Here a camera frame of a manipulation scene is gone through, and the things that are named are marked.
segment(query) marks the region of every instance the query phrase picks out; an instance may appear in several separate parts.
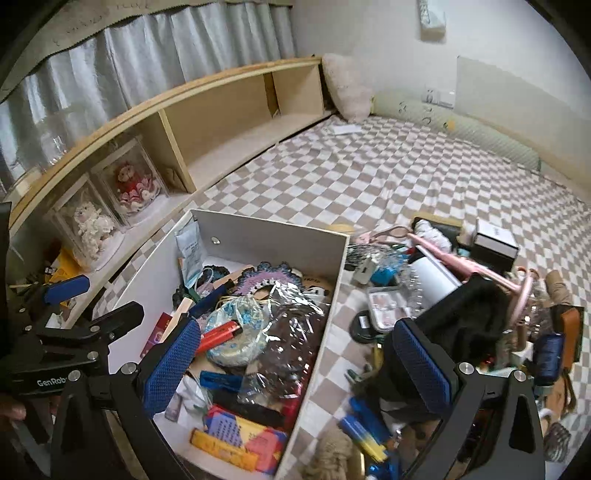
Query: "silver screw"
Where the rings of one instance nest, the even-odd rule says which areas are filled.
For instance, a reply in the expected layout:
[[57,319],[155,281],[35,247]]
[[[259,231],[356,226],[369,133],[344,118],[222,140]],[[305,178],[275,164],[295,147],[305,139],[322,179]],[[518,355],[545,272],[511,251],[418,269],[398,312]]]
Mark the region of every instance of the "silver screw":
[[474,367],[468,362],[462,362],[459,368],[460,372],[462,372],[464,375],[472,375],[474,373]]
[[133,362],[127,362],[121,367],[121,373],[124,375],[131,375],[138,369],[138,366]]
[[79,378],[80,378],[80,370],[72,370],[68,374],[68,380],[71,381],[71,382],[75,382]]
[[521,370],[513,370],[513,376],[518,382],[524,382],[527,379],[527,376]]

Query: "plush toy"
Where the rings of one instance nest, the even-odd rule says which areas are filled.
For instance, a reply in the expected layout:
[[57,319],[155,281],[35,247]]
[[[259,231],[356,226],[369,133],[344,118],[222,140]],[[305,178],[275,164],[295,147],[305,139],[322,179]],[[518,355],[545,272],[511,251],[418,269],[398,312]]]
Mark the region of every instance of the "plush toy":
[[101,209],[97,209],[92,202],[83,202],[76,207],[74,220],[78,224],[78,235],[84,249],[92,260],[97,260],[104,240],[115,228],[113,219],[101,214]]
[[133,165],[125,163],[117,172],[117,191],[121,206],[135,213],[156,198],[160,185],[150,175],[140,177]]

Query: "finger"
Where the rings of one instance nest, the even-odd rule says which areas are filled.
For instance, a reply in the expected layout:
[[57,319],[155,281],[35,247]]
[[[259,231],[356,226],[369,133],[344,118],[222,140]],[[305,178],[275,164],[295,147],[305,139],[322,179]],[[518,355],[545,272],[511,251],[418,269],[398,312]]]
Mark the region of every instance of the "finger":
[[11,420],[24,420],[27,416],[25,405],[8,395],[0,394],[0,416]]
[[49,398],[49,412],[52,415],[57,415],[57,409],[60,406],[60,400],[61,397],[59,396]]

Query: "bed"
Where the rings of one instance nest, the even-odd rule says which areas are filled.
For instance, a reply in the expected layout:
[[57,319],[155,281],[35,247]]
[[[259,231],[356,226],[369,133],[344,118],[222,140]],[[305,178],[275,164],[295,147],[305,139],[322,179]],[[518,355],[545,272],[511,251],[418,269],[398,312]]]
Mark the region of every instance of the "bed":
[[[591,298],[591,215],[573,193],[470,142],[427,127],[371,116],[361,124],[362,134],[335,136],[329,126],[342,123],[332,116],[277,144],[199,194],[187,209],[319,228],[349,223],[366,230],[408,223],[417,210],[461,219],[469,228],[481,218],[513,231],[522,246],[517,265],[536,268],[543,277],[559,270],[574,304],[586,306]],[[115,304],[173,224],[174,219],[134,255],[108,286],[95,314]],[[361,372],[366,362],[369,348],[354,343],[348,334],[349,322],[364,309],[365,294],[353,286],[348,272],[336,301],[327,347],[317,364],[319,375],[310,386],[310,400],[303,406],[282,472],[307,463],[317,438],[344,416],[350,395],[345,372]],[[571,373],[577,410],[562,421],[572,433],[567,461],[591,429],[588,314],[584,325],[581,359]]]

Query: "gray curtain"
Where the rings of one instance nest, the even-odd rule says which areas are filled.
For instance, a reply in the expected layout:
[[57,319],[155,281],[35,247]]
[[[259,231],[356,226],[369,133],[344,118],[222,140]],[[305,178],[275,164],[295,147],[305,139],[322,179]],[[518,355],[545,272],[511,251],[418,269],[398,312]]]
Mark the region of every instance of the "gray curtain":
[[289,7],[215,2],[106,28],[42,62],[0,104],[0,189],[47,169],[77,140],[161,92],[294,56]]

